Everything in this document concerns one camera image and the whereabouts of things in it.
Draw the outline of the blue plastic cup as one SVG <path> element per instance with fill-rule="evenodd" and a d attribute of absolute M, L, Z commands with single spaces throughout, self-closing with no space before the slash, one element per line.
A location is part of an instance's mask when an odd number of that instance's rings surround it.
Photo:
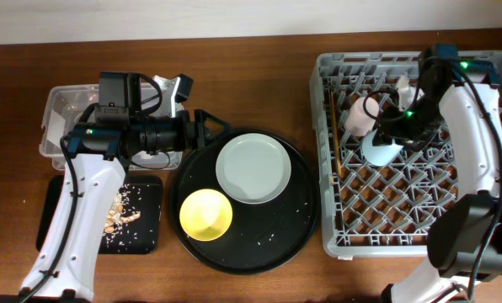
<path fill-rule="evenodd" d="M 393 141 L 385 146 L 374 146 L 373 139 L 377 138 L 377 130 L 366 135 L 361 142 L 361 152 L 365 159 L 374 166 L 383 167 L 389 165 L 402 151 L 403 146 Z"/>

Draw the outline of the pink plastic cup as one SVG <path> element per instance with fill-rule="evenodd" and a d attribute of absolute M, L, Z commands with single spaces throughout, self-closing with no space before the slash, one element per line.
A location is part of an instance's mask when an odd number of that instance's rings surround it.
<path fill-rule="evenodd" d="M 375 120 L 368 116 L 364 109 L 377 117 L 379 112 L 378 102 L 374 98 L 360 97 L 350 107 L 344 128 L 353 136 L 365 136 L 375 124 Z"/>

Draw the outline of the yellow bowl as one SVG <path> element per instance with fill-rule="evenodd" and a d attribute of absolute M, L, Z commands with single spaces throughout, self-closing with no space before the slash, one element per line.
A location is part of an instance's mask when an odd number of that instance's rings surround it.
<path fill-rule="evenodd" d="M 201 242 L 223 236 L 232 224 L 229 199 L 214 189 L 200 189 L 184 199 L 179 223 L 187 236 Z"/>

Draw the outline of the wooden chopstick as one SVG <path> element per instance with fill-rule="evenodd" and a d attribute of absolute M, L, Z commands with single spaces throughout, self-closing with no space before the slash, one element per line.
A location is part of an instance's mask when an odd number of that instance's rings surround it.
<path fill-rule="evenodd" d="M 336 168 L 336 174 L 338 179 L 340 180 L 342 178 L 342 164 L 341 164 L 341 157 L 339 153 L 339 138 L 338 138 L 338 132 L 337 132 L 337 127 L 333 126 L 332 128 L 332 136 L 333 136 L 333 141 L 334 141 L 334 156 L 335 156 L 335 168 Z"/>
<path fill-rule="evenodd" d="M 342 173 L 342 167 L 340 163 L 340 155 L 339 155 L 339 138 L 338 138 L 338 123 L 336 117 L 336 107 L 335 107 L 335 97 L 334 92 L 330 91 L 329 95 L 330 99 L 330 108 L 331 108 L 331 116 L 332 116 L 332 129 L 333 129 L 333 138 L 334 138 L 334 155 L 335 155 L 335 168 L 337 176 L 340 178 Z"/>

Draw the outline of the food scraps and rice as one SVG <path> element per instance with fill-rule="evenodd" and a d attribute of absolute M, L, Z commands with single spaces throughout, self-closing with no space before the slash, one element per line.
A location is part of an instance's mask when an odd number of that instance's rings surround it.
<path fill-rule="evenodd" d="M 119 189 L 106 216 L 100 253 L 149 253 L 155 245 L 157 206 L 147 200 L 149 185 L 125 183 Z"/>

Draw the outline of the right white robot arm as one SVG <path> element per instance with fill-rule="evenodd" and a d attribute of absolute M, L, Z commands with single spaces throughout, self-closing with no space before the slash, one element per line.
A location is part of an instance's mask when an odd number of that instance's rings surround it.
<path fill-rule="evenodd" d="M 446 302 L 502 275 L 502 123 L 499 72 L 490 61 L 464 60 L 454 45 L 419 55 L 413 101 L 376 117 L 362 151 L 377 166 L 385 147 L 426 147 L 445 125 L 457 166 L 457 201 L 431 225 L 424 261 L 388 285 L 384 302 Z"/>

